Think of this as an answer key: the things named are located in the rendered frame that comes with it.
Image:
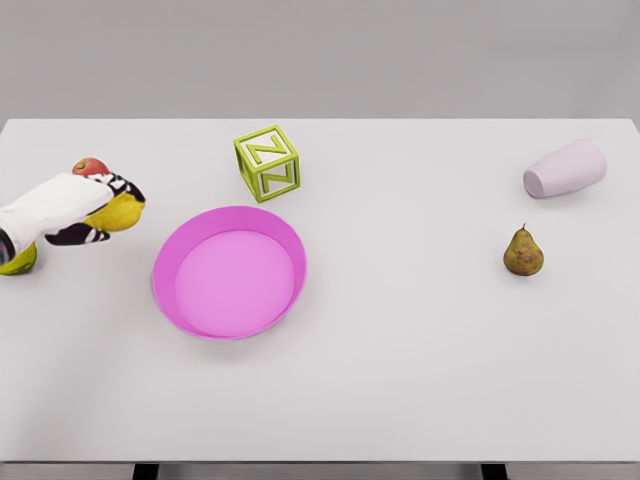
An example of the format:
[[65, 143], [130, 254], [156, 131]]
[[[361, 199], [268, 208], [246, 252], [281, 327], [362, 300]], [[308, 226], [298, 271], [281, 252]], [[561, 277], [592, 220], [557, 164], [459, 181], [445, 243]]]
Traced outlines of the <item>red apple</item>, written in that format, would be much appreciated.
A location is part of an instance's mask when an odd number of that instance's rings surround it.
[[80, 176], [108, 175], [109, 167], [101, 160], [94, 157], [85, 157], [78, 160], [72, 167], [71, 173]]

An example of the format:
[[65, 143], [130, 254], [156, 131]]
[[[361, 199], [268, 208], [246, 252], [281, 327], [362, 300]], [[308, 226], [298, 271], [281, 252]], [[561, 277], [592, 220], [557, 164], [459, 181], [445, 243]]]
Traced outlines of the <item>white striped left robot hand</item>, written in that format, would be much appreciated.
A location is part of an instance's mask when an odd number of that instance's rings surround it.
[[146, 198], [130, 180], [117, 173], [80, 176], [60, 174], [38, 187], [36, 199], [45, 207], [43, 235], [54, 246], [79, 246], [109, 240], [116, 232], [104, 232], [83, 223], [91, 213], [121, 193]]

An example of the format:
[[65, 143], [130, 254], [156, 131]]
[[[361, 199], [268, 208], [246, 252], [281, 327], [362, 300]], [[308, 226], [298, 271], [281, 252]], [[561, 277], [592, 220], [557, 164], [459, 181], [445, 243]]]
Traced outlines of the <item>green-brown pear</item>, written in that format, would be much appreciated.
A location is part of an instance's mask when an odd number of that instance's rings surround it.
[[523, 225], [518, 229], [503, 254], [506, 269], [517, 276], [537, 274], [544, 265], [544, 253]]

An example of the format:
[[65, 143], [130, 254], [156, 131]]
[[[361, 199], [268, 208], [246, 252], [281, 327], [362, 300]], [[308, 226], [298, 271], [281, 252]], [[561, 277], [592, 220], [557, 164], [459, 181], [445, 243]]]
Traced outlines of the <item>pink round plate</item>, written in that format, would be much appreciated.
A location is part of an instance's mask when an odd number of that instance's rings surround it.
[[156, 302], [180, 330], [208, 340], [256, 335], [298, 300], [307, 256], [294, 228], [255, 207], [227, 206], [181, 225], [159, 250]]

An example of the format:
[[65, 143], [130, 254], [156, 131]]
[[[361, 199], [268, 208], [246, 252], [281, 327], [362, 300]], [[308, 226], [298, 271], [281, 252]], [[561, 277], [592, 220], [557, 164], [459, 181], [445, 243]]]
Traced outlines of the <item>yellow-green fruit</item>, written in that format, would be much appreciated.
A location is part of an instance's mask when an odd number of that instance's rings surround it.
[[27, 273], [35, 265], [37, 255], [37, 244], [32, 242], [24, 251], [17, 254], [13, 260], [0, 266], [0, 275], [13, 276]]

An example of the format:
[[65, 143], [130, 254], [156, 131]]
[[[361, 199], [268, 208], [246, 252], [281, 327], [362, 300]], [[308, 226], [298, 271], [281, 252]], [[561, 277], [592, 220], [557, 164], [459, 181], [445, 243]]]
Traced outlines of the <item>pale pink cup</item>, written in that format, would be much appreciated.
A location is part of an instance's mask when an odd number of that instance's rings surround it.
[[579, 139], [528, 167], [523, 184], [531, 197], [544, 199], [591, 186], [601, 181], [606, 172], [603, 150], [592, 140]]

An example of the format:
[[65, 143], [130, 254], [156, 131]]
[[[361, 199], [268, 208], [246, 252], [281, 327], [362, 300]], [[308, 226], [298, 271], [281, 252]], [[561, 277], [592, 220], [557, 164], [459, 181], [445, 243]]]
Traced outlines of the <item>green letter Z block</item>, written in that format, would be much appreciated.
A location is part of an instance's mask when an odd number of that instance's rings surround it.
[[234, 140], [240, 174], [258, 203], [300, 187], [299, 154], [275, 124]]

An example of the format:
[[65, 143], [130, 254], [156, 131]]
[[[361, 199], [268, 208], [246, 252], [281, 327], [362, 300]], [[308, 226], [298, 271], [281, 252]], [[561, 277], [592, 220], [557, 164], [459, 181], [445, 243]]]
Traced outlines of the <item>yellow lemon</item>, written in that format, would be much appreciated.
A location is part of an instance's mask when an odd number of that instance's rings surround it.
[[88, 215], [83, 223], [109, 233], [124, 231], [138, 223], [145, 205], [144, 200], [139, 200], [133, 194], [121, 193]]

